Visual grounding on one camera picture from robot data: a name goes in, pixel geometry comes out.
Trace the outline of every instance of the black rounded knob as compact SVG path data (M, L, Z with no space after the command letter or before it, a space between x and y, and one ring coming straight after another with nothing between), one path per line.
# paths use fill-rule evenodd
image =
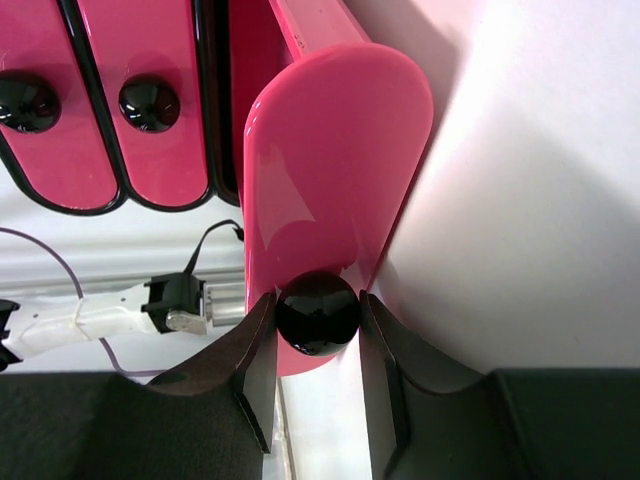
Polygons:
M119 103L127 122L142 132L164 132L180 115L178 96L156 77L129 80L120 90Z
M342 350L360 325L360 303L347 282L328 272L296 277L280 294L275 309L282 337L306 355Z
M33 74L0 75L0 123L21 133L40 133L60 118L60 102L47 83Z

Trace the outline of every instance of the pink plastic part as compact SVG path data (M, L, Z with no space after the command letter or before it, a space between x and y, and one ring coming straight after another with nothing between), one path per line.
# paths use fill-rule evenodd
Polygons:
M294 60L332 45L369 40L341 0L269 0Z
M262 89L292 61L267 0L229 2L231 128L240 202L244 123Z
M133 189L165 207L198 201L209 182L191 2L78 3ZM180 100L180 117L165 132L136 130L120 113L120 89L141 74L159 76Z
M118 186L56 0L0 2L0 71L46 80L58 95L58 123L38 134L0 127L31 187L68 209L94 210Z
M249 307L311 270L367 288L432 119L420 68L372 43L320 49L267 85L245 128ZM281 337L278 349L279 375L330 359L302 355Z

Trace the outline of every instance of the black sphere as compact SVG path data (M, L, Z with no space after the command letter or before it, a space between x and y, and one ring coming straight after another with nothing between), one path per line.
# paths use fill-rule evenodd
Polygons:
M129 80L120 90L119 105L127 122L142 132L164 132L180 116L178 96L156 77Z
M46 82L22 72L0 76L0 123L20 133L40 133L60 118L60 101Z
M360 325L360 303L343 279L309 272L293 279L278 298L276 326L282 337L306 355L342 350Z

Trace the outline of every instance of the purple wire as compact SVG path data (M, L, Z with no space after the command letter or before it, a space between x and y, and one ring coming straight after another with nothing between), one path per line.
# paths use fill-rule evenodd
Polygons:
M25 240L30 241L31 243L35 243L40 248L45 250L49 255L51 255L53 258L56 259L56 261L62 266L62 268L65 269L65 271L67 272L67 275L69 275L69 278L73 283L73 287L76 289L76 294L78 295L78 298L79 299L84 298L84 292L82 291L82 286L80 285L80 280L78 280L77 275L71 269L71 266L69 266L69 264L64 260L64 258L62 258L53 248L51 248L49 245L47 245L43 241L38 240L37 238L32 237L27 233L21 232L19 230L13 230L12 228L0 227L0 233L7 233L9 235L15 235L16 237L23 238ZM161 373L164 373L164 370L137 370L137 371L125 370L120 366L120 363L118 362L118 358L116 357L116 354L113 351L113 348L111 348L111 345L109 345L109 342L107 341L107 339L101 338L100 344L102 345L102 348L104 348L104 351L107 353L107 356L109 357L109 361L111 362L111 366L113 366L113 369L116 372L118 372L120 375L124 375L126 377L155 377L156 375L160 375Z

